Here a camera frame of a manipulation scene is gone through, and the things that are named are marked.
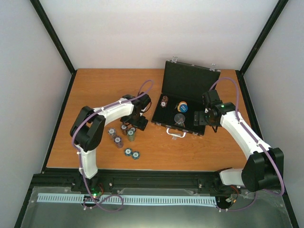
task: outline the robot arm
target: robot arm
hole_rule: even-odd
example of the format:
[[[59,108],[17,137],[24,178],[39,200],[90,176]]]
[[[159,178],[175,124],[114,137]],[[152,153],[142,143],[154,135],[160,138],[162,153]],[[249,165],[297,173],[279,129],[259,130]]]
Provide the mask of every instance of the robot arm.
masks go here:
[[[257,136],[239,112],[238,120],[235,106],[232,103],[223,104],[216,90],[206,92],[203,96],[203,102],[206,106],[204,124],[211,125],[215,132],[218,126],[225,128],[238,143],[247,159],[244,169],[221,171],[219,176],[222,183],[224,185],[243,186],[250,191],[276,186],[279,183],[278,176],[259,145],[262,145],[270,154],[281,176],[283,176],[283,152],[279,148],[271,148]]]
[[[131,98],[133,98],[133,96],[126,95],[118,100],[119,104],[105,110],[103,110],[102,107],[92,109],[88,106],[81,109],[70,131],[71,136],[74,135],[79,125],[89,115],[98,112],[98,115],[94,116],[88,122],[91,126],[84,125],[76,135],[74,141],[81,153],[81,162],[86,178],[90,179],[94,177],[98,171],[96,165],[96,148],[101,142],[104,127],[108,123],[121,118],[123,123],[130,123],[142,131],[145,129],[148,120],[142,116],[142,114],[151,102],[151,99],[148,95],[144,95],[134,101],[126,102]]]

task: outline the case handle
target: case handle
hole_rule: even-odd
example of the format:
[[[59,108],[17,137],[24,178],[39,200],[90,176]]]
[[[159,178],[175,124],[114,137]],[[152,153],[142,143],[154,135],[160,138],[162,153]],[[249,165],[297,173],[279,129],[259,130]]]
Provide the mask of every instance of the case handle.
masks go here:
[[[167,127],[167,134],[169,135],[172,135],[172,136],[175,136],[175,137],[179,137],[179,138],[183,138],[186,136],[186,133],[184,132],[184,134],[182,136],[180,136],[179,134],[172,134],[172,133],[169,133],[169,127]]]

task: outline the wooden table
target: wooden table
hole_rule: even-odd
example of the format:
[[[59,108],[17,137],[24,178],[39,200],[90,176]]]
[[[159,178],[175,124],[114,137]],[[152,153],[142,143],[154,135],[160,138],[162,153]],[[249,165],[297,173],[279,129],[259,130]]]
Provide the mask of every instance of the wooden table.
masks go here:
[[[168,170],[168,171],[215,171],[227,167],[243,168],[246,158],[232,136],[223,128],[214,133],[206,127],[204,136],[186,134],[185,138],[173,140],[166,128],[150,122],[161,94],[163,69],[79,69],[61,120],[47,167],[78,168],[76,150],[71,145],[69,131],[83,106],[100,107],[117,101],[125,94],[136,95],[141,84],[147,79],[154,80],[149,92],[151,109],[145,113],[149,123],[144,132],[137,130],[134,142],[129,142],[120,132],[120,121],[109,123],[104,129],[102,141],[97,148],[97,166],[100,169]],[[234,70],[222,70],[220,77],[231,77]],[[236,91],[230,81],[217,85],[223,102],[236,100]],[[244,101],[240,97],[239,110],[249,123]],[[110,140],[107,130],[116,128],[123,137],[124,147],[141,153],[134,160],[124,155]]]

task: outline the black frame edge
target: black frame edge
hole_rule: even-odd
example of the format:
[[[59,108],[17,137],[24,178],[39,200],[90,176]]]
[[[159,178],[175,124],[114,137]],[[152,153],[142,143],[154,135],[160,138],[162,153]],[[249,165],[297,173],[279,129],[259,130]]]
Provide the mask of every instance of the black frame edge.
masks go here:
[[[257,122],[257,118],[256,118],[257,116],[255,114],[253,105],[251,103],[251,99],[249,96],[249,92],[247,90],[247,86],[246,86],[244,77],[241,75],[240,71],[238,71],[238,70],[236,70],[236,74],[237,74],[238,84],[239,84],[239,87],[241,89],[241,93],[242,93],[242,96],[244,99],[245,107],[246,107],[246,110],[248,113],[251,128],[261,139],[263,139],[260,127]]]
[[[293,228],[299,228],[299,224],[298,224],[298,221],[296,220],[295,213],[294,213],[293,207],[291,205],[291,202],[289,200],[287,191],[285,191],[285,193],[283,195],[283,201],[284,201],[285,207],[287,209],[287,213],[288,213],[291,225],[293,226]]]
[[[257,52],[261,48],[262,44],[264,43],[266,37],[268,36],[270,30],[274,26],[276,20],[280,16],[281,12],[283,11],[285,5],[287,4],[288,0],[279,0],[278,3],[276,4],[274,10],[270,14],[270,17],[268,18],[266,24],[264,25],[260,35],[258,36],[254,46],[250,50],[242,68],[240,69],[240,73],[243,76],[247,69],[249,68],[251,62],[255,58]]]
[[[29,187],[28,192],[24,198],[23,204],[21,206],[21,209],[20,209],[20,212],[19,212],[19,215],[18,215],[14,228],[21,227],[23,218],[25,216],[25,212],[27,211],[27,208],[28,208],[29,199],[30,199],[30,196],[32,195],[32,192],[33,192],[33,189],[31,187]]]
[[[49,36],[51,37],[52,41],[54,42],[58,52],[60,53],[64,63],[66,64],[68,70],[71,74],[75,74],[75,68],[72,65],[72,62],[70,61],[69,57],[67,56],[67,53],[65,49],[63,48],[59,37],[57,36],[57,33],[55,32],[50,20],[48,19],[47,14],[45,13],[41,3],[39,0],[30,0],[32,3],[35,11],[37,12],[38,16],[40,17],[40,20],[42,21],[44,27],[46,28]]]
[[[61,122],[63,113],[65,111],[67,101],[68,101],[68,98],[70,96],[70,92],[71,92],[72,87],[73,87],[73,83],[74,83],[74,80],[75,80],[75,77],[76,77],[76,73],[77,73],[77,71],[75,71],[75,73],[72,74],[70,82],[68,84],[68,87],[67,87],[67,90],[66,90],[66,95],[63,99],[63,103],[61,105],[61,109],[60,109],[60,112],[59,112],[59,115],[58,115],[58,118],[57,118],[57,122],[56,122],[56,125],[55,125],[55,128],[54,128],[53,134],[52,134],[52,138],[51,138],[51,141],[50,141],[48,149],[47,149],[47,154],[46,154],[44,162],[43,162],[43,166],[42,166],[42,170],[41,170],[42,172],[44,172],[44,170],[46,169],[47,162],[48,162],[49,156],[51,154],[51,151],[52,151],[52,148],[53,148],[53,145],[54,145],[54,141],[55,141],[55,138],[56,138],[59,126],[60,126],[60,122]]]

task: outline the blue label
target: blue label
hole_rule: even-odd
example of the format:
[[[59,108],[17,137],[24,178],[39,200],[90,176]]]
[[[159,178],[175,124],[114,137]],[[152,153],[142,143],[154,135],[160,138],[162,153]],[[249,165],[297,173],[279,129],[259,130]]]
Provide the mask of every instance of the blue label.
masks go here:
[[[180,112],[181,113],[185,113],[188,110],[188,106],[186,106],[185,104],[182,104],[180,106]]]

